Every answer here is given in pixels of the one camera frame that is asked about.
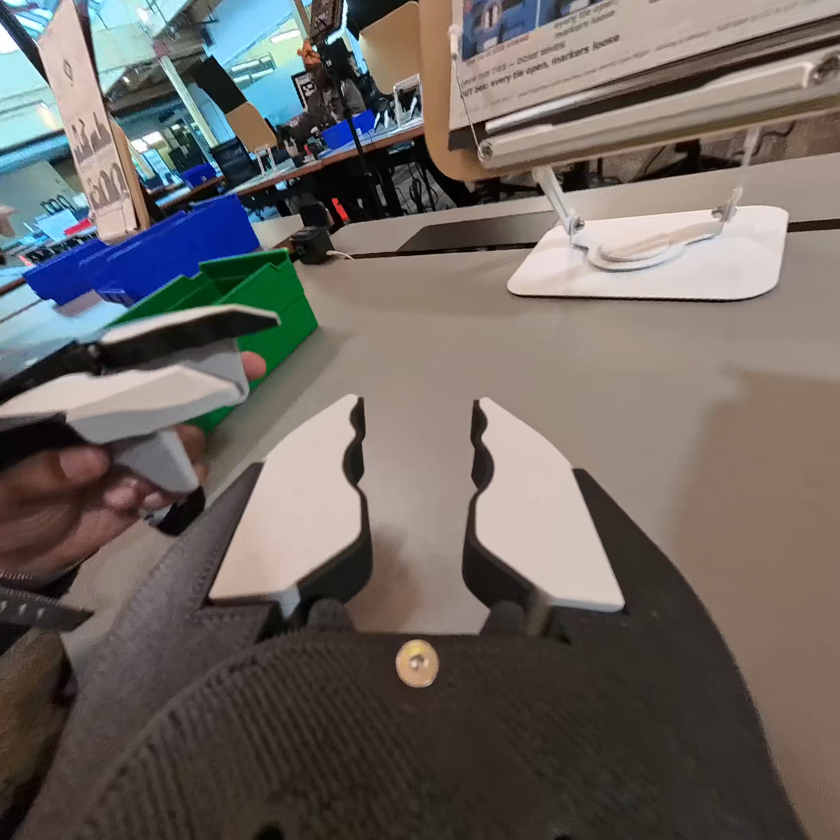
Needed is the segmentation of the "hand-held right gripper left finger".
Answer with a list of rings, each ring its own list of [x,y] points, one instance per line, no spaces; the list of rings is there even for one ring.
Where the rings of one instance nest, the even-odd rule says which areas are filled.
[[[261,463],[208,601],[274,604],[299,618],[347,603],[372,575],[364,475],[364,399],[348,394],[290,431]]]

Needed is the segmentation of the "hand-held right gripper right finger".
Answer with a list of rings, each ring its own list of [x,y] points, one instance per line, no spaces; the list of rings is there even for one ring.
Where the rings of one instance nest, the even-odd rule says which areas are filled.
[[[571,462],[489,397],[473,402],[474,449],[462,554],[465,587],[492,608],[512,603],[538,634],[571,609],[618,615],[626,599]]]

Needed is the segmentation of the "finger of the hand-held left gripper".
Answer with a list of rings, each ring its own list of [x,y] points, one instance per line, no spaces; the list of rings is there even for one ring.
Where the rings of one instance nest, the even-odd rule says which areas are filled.
[[[1,408],[2,434],[36,426],[69,430],[82,441],[105,445],[153,434],[244,401],[249,381],[221,370],[170,364],[147,371],[61,376],[16,395]]]
[[[249,379],[238,339],[278,328],[274,311],[245,305],[190,308],[142,318],[103,333],[98,357],[105,371],[155,371],[182,365],[231,383],[236,403]]]

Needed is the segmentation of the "green plastic bin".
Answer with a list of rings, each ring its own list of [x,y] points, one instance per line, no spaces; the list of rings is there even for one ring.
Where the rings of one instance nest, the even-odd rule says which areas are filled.
[[[111,322],[112,327],[169,312],[242,305],[274,312],[278,327],[238,339],[242,351],[258,354],[270,374],[318,328],[288,248],[201,262],[197,273],[181,275]]]

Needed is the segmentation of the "grey desk with wooden edge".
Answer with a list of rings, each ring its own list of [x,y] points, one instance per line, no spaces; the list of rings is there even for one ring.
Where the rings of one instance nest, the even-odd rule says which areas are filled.
[[[383,199],[381,204],[384,216],[403,215],[403,205],[392,179],[393,170],[403,162],[398,154],[392,152],[392,148],[411,144],[423,136],[424,121],[418,118],[402,127],[396,126],[387,131],[373,133],[361,144],[371,172],[374,174],[379,197]],[[220,175],[196,187],[178,188],[163,197],[150,196],[150,200],[154,201],[161,212],[169,212],[174,211],[176,207],[186,207],[190,203],[196,204],[208,197],[210,193],[216,194],[218,190],[222,190],[237,195],[242,202],[247,196],[268,196],[269,204],[275,204],[279,200],[290,198],[295,190],[303,190],[307,182],[321,173],[330,172],[341,164],[348,165],[354,156],[355,148],[349,145],[346,148],[331,151],[300,167],[293,167],[290,162],[287,162],[277,171],[257,175],[236,186],[228,185],[225,177]]]
[[[6,379],[72,340],[85,339],[127,311],[90,290],[64,307],[21,286],[2,297],[1,377]]]
[[[838,838],[838,154],[762,164],[780,282],[736,303],[537,300],[524,253],[298,274],[319,329],[211,443],[208,496],[338,398],[365,401],[370,631],[473,632],[460,554],[469,422],[488,396],[587,470],[728,640],[812,838]]]

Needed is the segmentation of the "person's left hand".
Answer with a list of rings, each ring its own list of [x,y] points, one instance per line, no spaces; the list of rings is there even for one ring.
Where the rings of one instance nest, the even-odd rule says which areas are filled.
[[[2,473],[1,570],[64,574],[179,499],[113,465],[99,446],[29,457]]]

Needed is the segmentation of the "black power adapter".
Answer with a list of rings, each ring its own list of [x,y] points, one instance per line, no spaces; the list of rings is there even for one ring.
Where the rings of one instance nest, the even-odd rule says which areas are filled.
[[[306,226],[292,234],[290,252],[306,266],[320,265],[333,257],[333,243],[327,227]]]

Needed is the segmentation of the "document stand with wooden board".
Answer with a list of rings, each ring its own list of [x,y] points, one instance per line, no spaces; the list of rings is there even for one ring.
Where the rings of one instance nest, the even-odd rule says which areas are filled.
[[[450,130],[463,2],[420,2],[425,130],[465,182],[530,174],[556,224],[514,272],[523,298],[743,301],[778,283],[789,216],[742,194],[762,129],[838,110],[838,15]],[[554,169],[745,130],[735,181],[710,208],[585,220]]]
[[[359,36],[364,63],[378,91],[393,93],[401,83],[421,73],[421,32],[418,2],[405,2],[382,19],[362,28]]]
[[[223,113],[247,152],[257,154],[277,147],[277,135],[270,124],[214,57],[195,64],[192,78]]]
[[[148,229],[151,218],[128,139],[103,99],[89,34],[77,3],[60,2],[38,38],[38,54],[98,236],[120,245]]]

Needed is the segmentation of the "black pole stand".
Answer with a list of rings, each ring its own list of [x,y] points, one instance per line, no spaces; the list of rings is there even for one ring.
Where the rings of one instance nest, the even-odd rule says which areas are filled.
[[[362,114],[365,103],[355,83],[356,74],[351,66],[350,53],[344,42],[338,39],[331,44],[322,43],[319,54],[338,93],[341,113],[355,148],[355,156],[348,166],[356,181],[362,207],[370,220],[382,219],[383,206],[376,188],[374,174],[368,165],[361,146],[360,135],[354,125],[354,117]]]

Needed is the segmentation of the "instruction sheet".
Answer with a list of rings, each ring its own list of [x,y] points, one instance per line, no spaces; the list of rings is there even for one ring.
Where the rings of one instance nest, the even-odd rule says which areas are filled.
[[[835,1],[463,2],[450,130],[838,15]]]

